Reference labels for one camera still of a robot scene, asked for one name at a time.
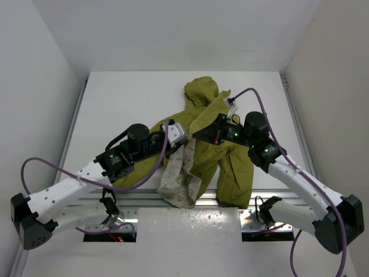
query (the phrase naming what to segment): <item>yellow-green cloth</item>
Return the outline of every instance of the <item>yellow-green cloth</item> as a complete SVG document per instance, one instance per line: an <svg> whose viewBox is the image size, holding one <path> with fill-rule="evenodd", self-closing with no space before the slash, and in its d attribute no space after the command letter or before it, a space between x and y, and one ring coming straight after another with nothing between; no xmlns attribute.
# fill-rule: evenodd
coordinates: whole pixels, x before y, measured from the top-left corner
<svg viewBox="0 0 369 277"><path fill-rule="evenodd" d="M196 78L184 87L186 108L158 122L150 132L158 131L162 123L168 119L179 122L186 132L193 133L210 125L219 113L227 114L228 108L224 99L231 91L219 93L217 83L211 77ZM199 198L212 180L218 164L220 175L217 183L217 199L222 203L247 208L251 197L254 166L247 156L248 148L226 141L216 146L196 140L194 164L190 173L202 180L198 191ZM154 168L158 156L135 164L134 172L116 181L113 186L128 188L133 186Z"/></svg>

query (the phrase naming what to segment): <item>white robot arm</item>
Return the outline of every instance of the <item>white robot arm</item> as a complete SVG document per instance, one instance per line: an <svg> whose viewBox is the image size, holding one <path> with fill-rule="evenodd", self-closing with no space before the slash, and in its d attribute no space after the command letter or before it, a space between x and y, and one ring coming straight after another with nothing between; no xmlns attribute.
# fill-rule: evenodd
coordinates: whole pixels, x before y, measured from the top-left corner
<svg viewBox="0 0 369 277"><path fill-rule="evenodd" d="M275 139L255 89L245 89L234 98L226 99L227 106L234 110L235 99L248 90L255 92L263 113L248 113L244 125L232 123L232 113L219 114L212 124L194 133L193 138L215 145L230 141L249 147L248 156L254 165L286 184L308 205L295 206L273 196L260 205L259 215L263 222L267 225L275 222L291 224L315 236L328 251L340 253L344 233L348 245L364 231L361 201L354 195L344 197L328 188L287 155Z"/></svg>
<svg viewBox="0 0 369 277"><path fill-rule="evenodd" d="M113 147L126 136L127 140ZM53 234L63 230L88 223L114 222L119 210L110 197L103 197L92 205L69 208L67 206L100 186L108 190L114 189L112 183L132 172L135 163L157 154L169 156L187 141L187 133L173 120L162 125L158 132L152 133L149 133L145 125L134 124L112 140L105 152L74 174L75 178L66 178L27 196L22 193L13 196L10 201L12 222L23 248L37 248ZM128 191L138 185L114 190Z"/></svg>

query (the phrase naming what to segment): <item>jacket hood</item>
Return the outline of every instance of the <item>jacket hood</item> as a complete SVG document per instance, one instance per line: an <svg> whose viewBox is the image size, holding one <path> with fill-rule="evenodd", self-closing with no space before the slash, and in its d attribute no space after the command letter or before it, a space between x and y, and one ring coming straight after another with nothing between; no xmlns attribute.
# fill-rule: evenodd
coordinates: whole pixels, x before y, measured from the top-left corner
<svg viewBox="0 0 369 277"><path fill-rule="evenodd" d="M208 106L217 98L219 89L217 83L209 76L196 78L184 87L186 108L188 105L196 107Z"/></svg>

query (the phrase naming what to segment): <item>white enclosure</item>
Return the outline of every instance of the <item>white enclosure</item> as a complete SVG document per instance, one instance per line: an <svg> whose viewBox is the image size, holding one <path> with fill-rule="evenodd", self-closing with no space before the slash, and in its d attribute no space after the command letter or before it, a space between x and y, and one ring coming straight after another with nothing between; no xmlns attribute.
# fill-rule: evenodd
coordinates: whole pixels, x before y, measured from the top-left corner
<svg viewBox="0 0 369 277"><path fill-rule="evenodd" d="M321 0L33 0L79 77L98 70L281 71Z"/></svg>
<svg viewBox="0 0 369 277"><path fill-rule="evenodd" d="M143 208L136 244L82 243L82 235L70 230L26 260L9 200L24 192L26 158L40 156L76 171L130 124L152 126L182 110L184 85L210 75L233 95L245 87L259 90L288 153L308 171L315 165L332 189L357 195L368 219L368 10L368 0L3 0L0 277L291 276L291 242L241 243L235 209L222 210L222 228L203 221L194 231L173 218L187 211ZM291 87L280 77L285 74ZM251 93L237 103L241 118L259 110ZM161 173L142 191L154 192ZM209 185L214 195L217 175ZM52 185L55 176L37 163L26 170L31 191ZM287 191L260 169L253 188ZM367 233L349 247L360 277L367 275ZM340 258L307 234L295 256L298 273L314 277L334 276ZM344 273L356 276L350 255Z"/></svg>
<svg viewBox="0 0 369 277"><path fill-rule="evenodd" d="M92 72L64 168L78 171L132 123L152 126L182 110L184 85L201 76L212 76L220 90L231 89L233 96L246 86L256 87L280 143L305 166L277 72ZM251 92L239 98L237 105L241 118L250 110L259 110ZM141 189L155 190L160 177L160 173L155 174ZM216 188L216 181L217 174L209 188ZM253 189L277 193L287 187L255 168ZM97 200L95 195L101 197L93 194L76 204L90 204ZM238 209L233 208L142 208L138 211L137 243L117 246L82 239L83 234L66 231L30 251L22 277L82 277L103 272L109 276L154 277L221 277L227 272L235 277L291 274L292 242L242 242ZM335 272L340 256L327 252L307 233L300 239L295 263L301 276L330 276ZM41 267L40 263L52 264L52 268ZM350 258L345 272L355 276Z"/></svg>

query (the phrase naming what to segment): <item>purple cable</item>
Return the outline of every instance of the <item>purple cable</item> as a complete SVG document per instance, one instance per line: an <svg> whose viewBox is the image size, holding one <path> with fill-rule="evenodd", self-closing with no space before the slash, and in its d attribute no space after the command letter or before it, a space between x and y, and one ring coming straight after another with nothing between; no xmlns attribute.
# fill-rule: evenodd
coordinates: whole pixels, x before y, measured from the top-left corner
<svg viewBox="0 0 369 277"><path fill-rule="evenodd" d="M80 232L82 232L82 233L84 233L84 234L86 234L86 235L101 235L101 234L106 234L106 233L110 233L110 232L112 232L113 230L115 230L115 229L119 229L119 228L121 228L122 226L124 226L124 225L130 225L131 227L132 227L132 236L133 237L135 237L135 233L134 233L134 226L133 226L133 224L132 223L130 223L130 222L124 222L124 223L122 223L122 224L120 224L120 225L116 225L116 226L114 226L114 227L111 227L110 229L108 229L108 230L104 230L104 231L100 231L100 232L90 232L90 231L86 231L86 230L83 230L83 229L81 229L81 228L76 228L76 230L78 230L78 231L80 231Z"/></svg>
<svg viewBox="0 0 369 277"><path fill-rule="evenodd" d="M298 234L296 235L296 238L293 240L292 247L291 247L291 253L289 254L289 264L291 266L291 271L294 275L294 277L298 277L298 274L295 271L295 267L293 266L293 253L295 251L296 242L298 241L298 238L300 237L302 233L302 230L299 230Z"/></svg>
<svg viewBox="0 0 369 277"><path fill-rule="evenodd" d="M137 189L138 187L142 186L148 179L151 178L151 176L155 173L155 171L159 168L160 166L160 163L161 161L163 160L163 157L164 157L164 154L165 154L165 149L167 148L167 143L168 143L168 128L169 127L169 121L167 121L165 123L165 136L164 136L164 144L163 144L163 147L161 149L161 152L160 152L160 156L156 162L156 165L154 166L154 169L149 173L149 175L147 175L144 179L142 179L139 183L135 184L134 186L131 186L129 188L114 188L112 186L108 186L108 185L105 185L105 184L102 184L102 183L99 183L99 182L95 182L95 181L92 181L92 180L89 180L89 179L86 179L86 178L83 178L81 177L81 180L86 182L86 183L89 183L89 184L92 184L92 185L96 185L96 186L100 186L102 188L106 188L106 189L109 189L109 190L113 190L115 192L129 192L130 190L133 190L133 189ZM32 158L29 158L27 160L24 161L24 163L22 164L22 168L21 168L21 181L22 181L22 185L23 185L23 188L24 190L28 193L28 194L31 194L31 192L29 191L28 187L27 187L27 184L25 183L25 179L24 179L24 169L25 169L25 166L28 162L32 161L32 160L38 160L44 164L47 164L48 166L56 169L56 170L59 170L60 172L68 175L69 177L72 177L74 179L77 179L77 175L65 170L65 169L62 169L61 167L53 164L53 163L50 163L49 161L45 160L45 159L42 159L42 158L38 158L38 157L32 157ZM108 230L104 230L104 231L101 231L101 232L89 232L89 231L85 231L81 228L76 228L76 230L82 232L82 233L85 233L85 234L94 234L94 235L99 235L99 234L104 234L104 233L109 233L110 231L113 231L115 229L118 229L120 228L121 226L123 225L130 225L132 227L132 233L133 233L133 236L134 236L134 226L132 223L129 223L129 222L125 222L125 223L122 223L121 225L118 225L118 226L114 226L113 228L110 228Z"/></svg>
<svg viewBox="0 0 369 277"><path fill-rule="evenodd" d="M259 95L259 93L257 92L256 89L254 88L246 88L245 90L243 90L242 92L240 92L239 94L237 94L233 100L236 100L236 98L240 97L241 95L243 95L245 92L247 91L253 91L255 93L255 96L257 97L258 99L258 102L259 102L259 105L260 105L260 108L261 108L261 111L263 113L263 116L264 116L264 119L265 119L265 122L268 126L268 129L269 129L269 133L270 135L272 136L274 142L276 143L277 147L278 147L278 150L281 152L282 156L286 159L286 161L295 169L299 169L294 163L292 163L292 161L287 157L286 153L284 152L284 150L282 149L282 146L279 144L273 130L272 130L272 127L269 123L269 120L268 120L268 116L266 115L266 111L265 111L265 108L264 108L264 105L262 103L262 100L261 100L261 97ZM337 220L338 220L338 223L340 224L340 229L341 229L341 235L342 235L342 256L341 256L341 264L340 264L340 267L337 271L337 274L336 274L336 277L340 277L343 273L343 270L345 268L345 263L346 263L346 255L347 255L347 238L346 238L346 229L345 229L345 226L344 226L344 222L342 220L342 217L340 215L340 212L338 211L338 209L336 208L336 206L334 205L334 203L332 202L332 200L329 198L329 196L314 182L314 180L312 180L306 173L304 173L303 171L300 171L299 174L304 177L304 179L306 181L308 181L314 188L316 188L316 190L327 200L327 202L329 203L329 205L331 206L334 214L336 215L337 217ZM291 256L290 256L290 261L291 261L291 268L292 268L292 272L295 276L297 276L296 272L294 271L294 267L293 267L293 251L295 249L295 245L296 245L296 241L297 239L299 238L299 235L296 236L293 244L292 244L292 247L291 247Z"/></svg>
<svg viewBox="0 0 369 277"><path fill-rule="evenodd" d="M267 233L270 233L270 232L273 232L275 230L278 230L279 228L282 228L283 226L287 225L286 223L283 223L283 224L280 224L278 226L274 226L273 228L270 228L270 229L265 229L265 230L262 230L262 231L258 231L258 232L254 232L252 233L253 235L259 235L259 234L267 234Z"/></svg>

